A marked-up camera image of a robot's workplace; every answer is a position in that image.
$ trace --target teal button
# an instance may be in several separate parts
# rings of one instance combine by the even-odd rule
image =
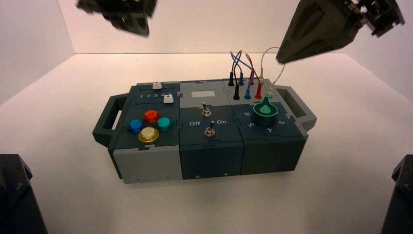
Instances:
[[[169,131],[172,129],[172,122],[167,117],[162,117],[158,119],[157,125],[158,130],[161,132]]]

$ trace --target white backdrop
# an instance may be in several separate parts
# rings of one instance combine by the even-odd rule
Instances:
[[[58,0],[76,53],[262,52],[280,45],[299,0],[159,0],[150,37]]]
[[[55,0],[0,0],[0,104],[73,53]]]
[[[262,52],[280,45],[299,0],[159,0],[150,37],[112,27],[100,14],[87,15],[77,0],[58,0],[75,53]],[[398,0],[407,24],[380,39],[363,28],[343,50],[413,101],[409,62],[413,28],[411,0]]]

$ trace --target toggle switch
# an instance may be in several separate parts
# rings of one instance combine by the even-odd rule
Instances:
[[[211,124],[209,125],[209,127],[207,127],[207,128],[205,129],[205,132],[204,132],[205,136],[207,136],[207,137],[213,137],[213,136],[215,135],[214,124],[215,124],[215,122],[214,122],[214,121],[211,121]]]
[[[203,102],[202,106],[204,107],[204,109],[202,110],[202,115],[205,116],[205,117],[211,116],[212,112],[207,107],[207,104],[205,102]]]

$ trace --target rotary knob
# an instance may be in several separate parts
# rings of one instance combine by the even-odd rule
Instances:
[[[265,96],[262,102],[255,104],[253,110],[252,121],[256,124],[271,126],[277,122],[278,109],[270,102],[268,96]]]

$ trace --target screw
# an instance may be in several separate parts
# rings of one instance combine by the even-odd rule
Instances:
[[[14,188],[16,191],[20,190],[23,188],[23,184],[22,183],[17,183],[16,187]]]

